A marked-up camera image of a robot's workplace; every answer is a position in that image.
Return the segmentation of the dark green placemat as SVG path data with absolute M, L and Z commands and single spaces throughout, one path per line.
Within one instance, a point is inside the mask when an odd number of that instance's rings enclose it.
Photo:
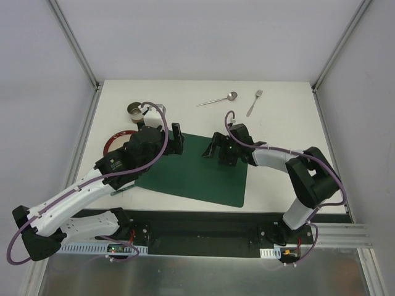
M 161 157 L 152 168 L 140 176 L 136 186 L 150 191 L 186 197 L 194 200 L 241 208 L 247 180 L 247 164 L 236 166 L 203 158 L 211 138 L 184 134 L 184 151 L 181 155 Z

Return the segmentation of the steel cup brown base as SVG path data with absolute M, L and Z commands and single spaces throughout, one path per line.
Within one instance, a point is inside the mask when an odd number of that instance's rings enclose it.
M 140 102 L 132 102 L 127 106 L 127 113 L 129 114 L 133 123 L 139 123 L 144 120 L 144 115 L 139 108 L 140 105 Z

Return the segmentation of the red rimmed beige plate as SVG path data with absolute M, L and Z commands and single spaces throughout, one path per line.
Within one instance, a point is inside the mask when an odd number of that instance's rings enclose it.
M 128 142 L 130 138 L 136 133 L 137 131 L 134 130 L 125 130 L 115 133 L 105 143 L 102 151 L 103 156 L 106 156 L 109 152 L 121 148 L 124 143 Z

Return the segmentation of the black knife green handle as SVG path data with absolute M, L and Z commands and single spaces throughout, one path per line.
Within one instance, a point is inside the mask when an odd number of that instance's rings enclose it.
M 128 191 L 130 189 L 133 189 L 134 187 L 135 187 L 135 185 L 132 184 L 132 185 L 129 185 L 127 187 L 120 188 L 120 189 L 118 189 L 118 190 L 116 190 L 114 192 L 111 192 L 110 196 L 115 196 L 115 195 L 118 195 L 118 194 L 122 194 L 123 192 Z

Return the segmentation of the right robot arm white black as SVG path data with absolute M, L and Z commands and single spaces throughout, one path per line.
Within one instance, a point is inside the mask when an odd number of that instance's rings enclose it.
M 228 135 L 215 132 L 202 157 L 212 158 L 219 149 L 218 162 L 235 166 L 238 160 L 254 167 L 269 167 L 288 174 L 296 199 L 278 222 L 278 237 L 292 243 L 318 206 L 339 190 L 339 178 L 321 150 L 310 147 L 288 152 L 255 142 L 244 124 L 228 125 Z

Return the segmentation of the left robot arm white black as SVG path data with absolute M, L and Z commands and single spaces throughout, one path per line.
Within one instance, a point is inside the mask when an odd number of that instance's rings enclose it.
M 73 241 L 96 236 L 118 240 L 130 234 L 130 222 L 122 208 L 91 218 L 75 218 L 99 198 L 132 185 L 163 155 L 181 155 L 185 137 L 178 123 L 172 128 L 142 126 L 122 147 L 107 153 L 80 180 L 53 198 L 35 206 L 18 206 L 12 212 L 29 254 L 41 261 Z

